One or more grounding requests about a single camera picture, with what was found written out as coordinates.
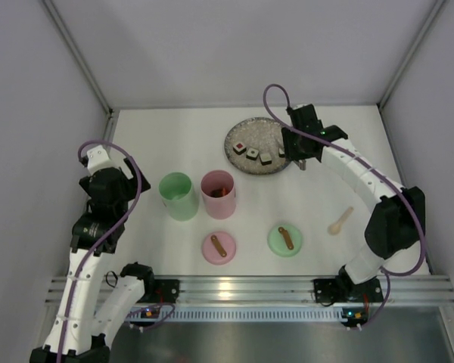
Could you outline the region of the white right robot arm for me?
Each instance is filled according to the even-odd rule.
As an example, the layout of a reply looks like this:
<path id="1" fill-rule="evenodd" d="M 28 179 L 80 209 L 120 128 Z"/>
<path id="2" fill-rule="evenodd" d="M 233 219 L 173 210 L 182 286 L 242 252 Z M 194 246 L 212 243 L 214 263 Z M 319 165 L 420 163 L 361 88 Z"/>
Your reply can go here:
<path id="1" fill-rule="evenodd" d="M 288 107 L 287 114 L 291 125 L 281 130 L 286 157 L 292 161 L 317 159 L 353 189 L 371 214 L 365 243 L 334 279 L 334 298 L 355 300 L 372 291 L 370 285 L 385 262 L 424 237 L 424 193 L 379 172 L 339 126 L 323 126 L 313 105 Z"/>

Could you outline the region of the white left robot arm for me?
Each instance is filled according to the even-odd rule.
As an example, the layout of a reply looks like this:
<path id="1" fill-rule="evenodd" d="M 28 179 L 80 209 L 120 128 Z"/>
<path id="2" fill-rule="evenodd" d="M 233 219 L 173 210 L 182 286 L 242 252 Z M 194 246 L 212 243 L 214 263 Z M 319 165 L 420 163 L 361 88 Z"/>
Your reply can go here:
<path id="1" fill-rule="evenodd" d="M 30 354 L 31 362 L 107 362 L 111 346 L 131 308 L 156 292 L 151 267 L 129 263 L 109 297 L 98 304 L 103 278 L 142 192 L 150 189 L 135 161 L 124 163 L 127 178 L 111 159 L 83 157 L 90 175 L 79 184 L 90 210 L 73 227 L 70 264 L 61 304 L 45 342 Z"/>

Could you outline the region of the brown seaweed piece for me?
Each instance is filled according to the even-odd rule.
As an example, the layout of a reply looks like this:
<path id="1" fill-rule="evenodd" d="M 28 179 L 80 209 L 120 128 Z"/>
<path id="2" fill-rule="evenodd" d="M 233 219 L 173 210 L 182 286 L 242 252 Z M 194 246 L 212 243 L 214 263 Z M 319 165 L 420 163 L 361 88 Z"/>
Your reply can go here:
<path id="1" fill-rule="evenodd" d="M 214 198 L 222 197 L 222 190 L 221 189 L 213 190 L 211 191 L 210 196 Z"/>

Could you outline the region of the metal tongs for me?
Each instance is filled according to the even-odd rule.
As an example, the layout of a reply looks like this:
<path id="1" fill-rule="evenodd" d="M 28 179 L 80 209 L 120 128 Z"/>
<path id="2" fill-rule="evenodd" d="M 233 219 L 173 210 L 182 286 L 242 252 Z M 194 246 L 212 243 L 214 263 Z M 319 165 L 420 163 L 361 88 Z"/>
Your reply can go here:
<path id="1" fill-rule="evenodd" d="M 294 163 L 300 170 L 306 169 L 306 155 L 296 138 L 289 138 L 287 141 L 278 138 L 275 142 L 278 149 L 283 148 L 285 151 L 285 158 L 279 157 L 284 164 Z"/>

